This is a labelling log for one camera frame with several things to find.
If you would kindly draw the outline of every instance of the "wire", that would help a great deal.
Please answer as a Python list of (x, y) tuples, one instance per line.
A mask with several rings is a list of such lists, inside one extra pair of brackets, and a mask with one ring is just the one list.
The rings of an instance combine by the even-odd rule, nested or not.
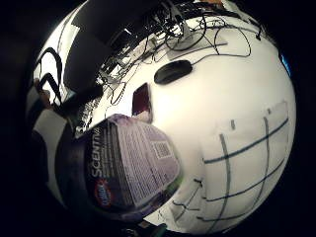
[(202, 17), (202, 20), (203, 20), (203, 23), (204, 23), (204, 29), (203, 29), (203, 33), (202, 33), (202, 36), (196, 40), (195, 42), (193, 42), (191, 45), (187, 46), (187, 47), (184, 47), (184, 48), (176, 48), (176, 46), (178, 45), (178, 43), (180, 42), (181, 39), (178, 39), (178, 43), (176, 43), (176, 45), (174, 47), (171, 47), (169, 46), (168, 44), (168, 36), (166, 35), (165, 36), (165, 44), (167, 45), (167, 47), (169, 47), (171, 50), (174, 50), (174, 51), (185, 51), (185, 50), (188, 50), (190, 48), (192, 48), (193, 46), (195, 46), (197, 43), (199, 43), (203, 37), (205, 36), (206, 34), (206, 30), (207, 30), (207, 25), (206, 25), (206, 20), (205, 20), (205, 16), (204, 16), (204, 13), (201, 12), (201, 17)]
[(231, 53), (220, 53), (217, 51), (217, 54), (208, 54), (202, 58), (200, 58), (199, 60), (197, 60), (196, 62), (193, 62), (192, 65), (196, 65), (197, 63), (201, 62), (202, 60), (210, 57), (210, 56), (235, 56), (235, 57), (248, 57), (251, 55), (252, 53), (252, 49), (251, 49), (251, 46), (250, 46), (250, 43), (249, 43), (249, 40), (248, 38), (246, 37), (246, 35), (242, 32), (242, 30), (236, 26), (233, 26), (233, 25), (226, 25), (225, 27), (221, 27), (217, 30), (216, 34), (215, 34), (215, 37), (214, 37), (214, 45), (216, 45), (216, 39), (217, 39), (217, 36), (219, 34), (219, 32), (222, 30), (222, 29), (237, 29), (242, 35), (243, 37), (245, 38), (246, 42), (247, 42), (247, 45), (249, 47), (249, 52), (245, 55), (241, 55), (241, 54), (231, 54)]

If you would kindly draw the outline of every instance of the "black curved shape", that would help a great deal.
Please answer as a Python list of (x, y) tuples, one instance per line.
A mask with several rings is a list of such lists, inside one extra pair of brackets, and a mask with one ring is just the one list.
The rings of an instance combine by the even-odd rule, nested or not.
[(157, 84), (166, 85), (192, 72), (192, 65), (187, 60), (170, 62), (155, 73), (154, 81)]

